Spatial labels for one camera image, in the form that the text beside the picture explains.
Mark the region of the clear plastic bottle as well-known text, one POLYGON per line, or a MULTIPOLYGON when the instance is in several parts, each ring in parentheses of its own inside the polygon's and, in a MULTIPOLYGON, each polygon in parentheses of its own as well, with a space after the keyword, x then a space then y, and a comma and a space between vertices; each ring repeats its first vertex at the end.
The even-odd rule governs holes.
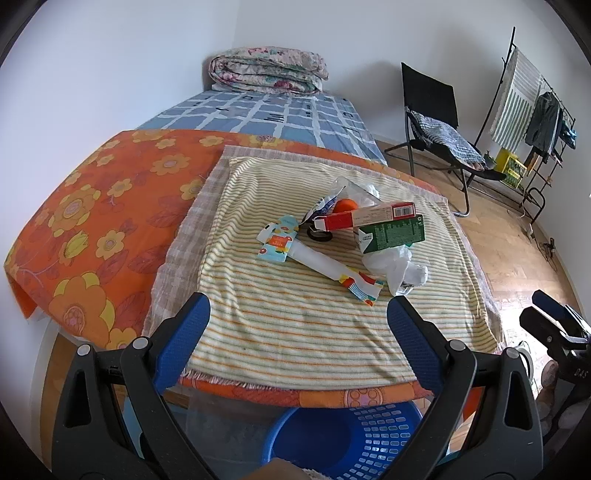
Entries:
POLYGON ((381 200, 373 193, 342 176, 332 182, 332 192, 337 194, 338 200, 353 200, 360 208, 381 204, 381 200))

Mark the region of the yellow crate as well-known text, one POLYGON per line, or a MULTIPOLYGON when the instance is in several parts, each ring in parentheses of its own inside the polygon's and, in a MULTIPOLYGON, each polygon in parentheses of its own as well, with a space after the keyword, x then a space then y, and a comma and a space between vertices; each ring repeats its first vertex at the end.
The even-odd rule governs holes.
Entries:
POLYGON ((501 182, 514 189, 521 185, 527 173, 527 167, 521 163, 518 156, 505 148, 497 154, 495 170, 505 175, 501 182))

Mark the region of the dark hanging jacket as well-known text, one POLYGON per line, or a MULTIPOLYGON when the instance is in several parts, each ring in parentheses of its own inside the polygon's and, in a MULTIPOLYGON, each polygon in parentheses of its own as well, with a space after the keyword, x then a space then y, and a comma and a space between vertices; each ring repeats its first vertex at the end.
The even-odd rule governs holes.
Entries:
POLYGON ((526 131, 526 144, 538 155, 549 155, 556 144, 561 120, 562 108, 555 95, 552 92, 540 95, 526 131))

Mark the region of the green carton box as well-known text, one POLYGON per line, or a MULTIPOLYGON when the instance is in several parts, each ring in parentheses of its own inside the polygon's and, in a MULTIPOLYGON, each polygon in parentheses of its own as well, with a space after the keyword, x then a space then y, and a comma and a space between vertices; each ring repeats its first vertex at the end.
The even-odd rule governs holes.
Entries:
POLYGON ((362 254, 395 248, 412 246, 425 240, 424 217, 420 214, 412 218, 394 219, 384 223, 356 228, 356 244, 362 254))

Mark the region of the blue white snack wrapper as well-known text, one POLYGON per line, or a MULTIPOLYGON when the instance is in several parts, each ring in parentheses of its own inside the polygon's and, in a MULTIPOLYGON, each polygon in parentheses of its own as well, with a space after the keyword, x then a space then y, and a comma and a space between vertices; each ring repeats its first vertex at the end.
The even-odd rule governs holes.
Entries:
POLYGON ((328 215, 332 212, 332 209, 335 207, 335 202, 337 201, 337 197, 335 195, 328 195, 323 197, 321 200, 318 200, 317 203, 307 213, 304 214, 303 220, 301 220, 301 224, 305 224, 308 222, 313 222, 315 218, 320 216, 328 215))

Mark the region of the orange plastic cap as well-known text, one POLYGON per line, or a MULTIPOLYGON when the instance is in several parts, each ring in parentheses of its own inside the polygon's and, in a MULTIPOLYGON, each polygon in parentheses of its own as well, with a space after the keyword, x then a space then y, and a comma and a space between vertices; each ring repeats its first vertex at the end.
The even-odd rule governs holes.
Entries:
POLYGON ((355 211, 359 208, 358 203, 355 200, 349 198, 342 198, 335 202, 334 209, 332 209, 332 213, 339 214, 345 212, 355 211))

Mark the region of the black folding chair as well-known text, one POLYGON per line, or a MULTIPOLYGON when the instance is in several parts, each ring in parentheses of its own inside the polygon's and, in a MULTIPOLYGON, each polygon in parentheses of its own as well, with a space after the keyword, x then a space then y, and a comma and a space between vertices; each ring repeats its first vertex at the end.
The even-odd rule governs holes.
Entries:
POLYGON ((454 88, 401 64, 406 141, 384 151, 394 158, 405 148, 410 171, 415 171, 415 151, 429 152, 447 165, 443 168, 461 181, 465 210, 459 218, 470 215, 469 187, 475 178, 500 182, 506 174, 495 170, 485 156, 458 131, 459 118, 454 88))

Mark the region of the teal floral paper packet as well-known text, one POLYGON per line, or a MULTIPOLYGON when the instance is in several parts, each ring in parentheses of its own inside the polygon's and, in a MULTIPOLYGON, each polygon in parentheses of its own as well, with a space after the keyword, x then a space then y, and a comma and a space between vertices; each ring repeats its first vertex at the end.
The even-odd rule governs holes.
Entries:
POLYGON ((257 258, 283 263, 287 260, 287 253, 290 251, 297 238, 300 223, 297 218, 291 215, 280 217, 274 223, 267 224, 256 236, 260 243, 257 258))

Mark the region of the checked cushion on chair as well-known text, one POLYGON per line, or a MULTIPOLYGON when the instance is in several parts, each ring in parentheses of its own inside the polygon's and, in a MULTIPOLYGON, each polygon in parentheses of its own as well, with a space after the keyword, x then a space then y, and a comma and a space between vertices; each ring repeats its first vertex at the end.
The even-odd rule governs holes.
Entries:
POLYGON ((430 145, 446 147, 450 154, 465 166, 477 171, 487 169, 484 157, 451 125, 408 110, 419 135, 428 140, 430 145))

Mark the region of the green striped hanging towel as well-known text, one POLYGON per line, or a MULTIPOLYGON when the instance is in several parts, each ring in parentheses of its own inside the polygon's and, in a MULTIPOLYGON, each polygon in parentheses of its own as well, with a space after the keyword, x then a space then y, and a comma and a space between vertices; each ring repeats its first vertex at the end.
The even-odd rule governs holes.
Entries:
POLYGON ((517 152, 525 139, 541 86, 540 71, 518 47, 514 47, 503 81, 499 108, 490 129, 493 142, 502 149, 517 152))

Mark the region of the folded floral quilt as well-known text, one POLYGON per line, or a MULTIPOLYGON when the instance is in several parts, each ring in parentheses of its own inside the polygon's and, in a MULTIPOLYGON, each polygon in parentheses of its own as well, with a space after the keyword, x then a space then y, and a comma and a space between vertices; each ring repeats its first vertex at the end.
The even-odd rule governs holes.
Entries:
POLYGON ((214 84, 239 91, 315 95, 329 80, 325 59, 287 47, 239 47, 214 56, 208 65, 214 84))

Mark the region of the white tissue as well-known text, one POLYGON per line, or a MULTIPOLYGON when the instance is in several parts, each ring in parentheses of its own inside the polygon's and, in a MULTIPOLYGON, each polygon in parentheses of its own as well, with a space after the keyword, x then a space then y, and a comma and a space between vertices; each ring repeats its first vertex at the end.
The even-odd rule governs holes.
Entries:
POLYGON ((370 274, 386 279, 393 296, 406 296, 429 278, 428 267, 414 263, 406 245, 363 254, 362 261, 370 274))

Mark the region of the red cardboard box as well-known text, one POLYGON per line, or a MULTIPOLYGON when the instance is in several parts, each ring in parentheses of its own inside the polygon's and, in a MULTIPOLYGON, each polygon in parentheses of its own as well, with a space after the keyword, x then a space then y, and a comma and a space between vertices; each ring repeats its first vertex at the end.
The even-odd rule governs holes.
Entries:
POLYGON ((372 207, 363 207, 346 212, 331 213, 315 218, 312 224, 315 230, 332 232, 335 230, 350 229, 368 226, 394 220, 409 219, 416 216, 416 206, 413 202, 400 202, 391 204, 379 204, 372 207))

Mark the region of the black clothes rack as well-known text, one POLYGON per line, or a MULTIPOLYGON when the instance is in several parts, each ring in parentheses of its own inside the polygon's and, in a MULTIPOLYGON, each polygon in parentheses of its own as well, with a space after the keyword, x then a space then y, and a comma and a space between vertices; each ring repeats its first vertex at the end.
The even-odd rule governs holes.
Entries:
POLYGON ((519 162, 527 180, 514 185, 521 194, 517 208, 534 224, 546 207, 545 191, 551 187, 555 171, 564 164, 566 149, 577 143, 576 118, 560 99, 551 83, 517 46, 509 42, 502 72, 485 119, 475 139, 484 133, 510 156, 526 145, 528 155, 519 162))

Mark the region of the white colourful paper wrapper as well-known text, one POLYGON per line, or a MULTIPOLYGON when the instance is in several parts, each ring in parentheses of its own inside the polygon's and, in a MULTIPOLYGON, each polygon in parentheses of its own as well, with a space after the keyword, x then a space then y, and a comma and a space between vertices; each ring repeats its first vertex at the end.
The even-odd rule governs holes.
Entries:
POLYGON ((332 259, 303 242, 294 240, 287 256, 311 270, 338 282, 363 303, 374 306, 384 287, 384 282, 332 259))

